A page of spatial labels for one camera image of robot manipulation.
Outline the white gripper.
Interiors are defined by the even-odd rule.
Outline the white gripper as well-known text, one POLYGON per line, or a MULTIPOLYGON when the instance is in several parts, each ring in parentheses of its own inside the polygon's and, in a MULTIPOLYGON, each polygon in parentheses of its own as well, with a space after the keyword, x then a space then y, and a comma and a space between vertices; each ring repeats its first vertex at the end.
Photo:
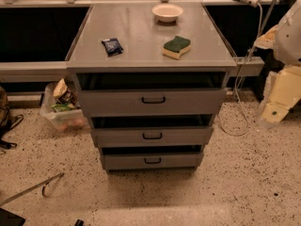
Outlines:
POLYGON ((274 46, 275 59, 286 65, 279 73, 269 73, 261 102, 259 125, 278 125, 301 100, 301 0, 296 0, 278 25, 256 38, 264 50, 274 46))

